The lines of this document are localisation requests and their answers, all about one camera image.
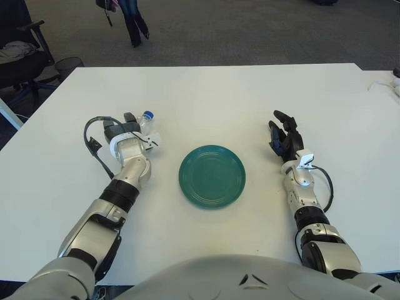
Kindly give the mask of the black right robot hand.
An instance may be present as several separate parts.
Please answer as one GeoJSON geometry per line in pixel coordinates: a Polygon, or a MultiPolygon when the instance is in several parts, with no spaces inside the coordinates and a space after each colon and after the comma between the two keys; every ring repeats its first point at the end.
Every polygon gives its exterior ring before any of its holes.
{"type": "Polygon", "coordinates": [[[285,163],[296,160],[296,152],[304,149],[303,139],[297,130],[296,120],[278,110],[274,110],[273,114],[283,125],[283,128],[281,129],[273,121],[268,122],[271,135],[269,145],[285,163]]]}

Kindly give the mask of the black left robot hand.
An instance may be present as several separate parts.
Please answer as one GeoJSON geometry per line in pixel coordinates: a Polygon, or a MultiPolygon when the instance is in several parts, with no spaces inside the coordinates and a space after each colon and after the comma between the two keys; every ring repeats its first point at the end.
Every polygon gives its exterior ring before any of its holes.
{"type": "Polygon", "coordinates": [[[124,122],[120,126],[112,120],[103,121],[104,137],[107,143],[123,133],[141,132],[141,127],[136,117],[131,112],[124,113],[124,122]]]}

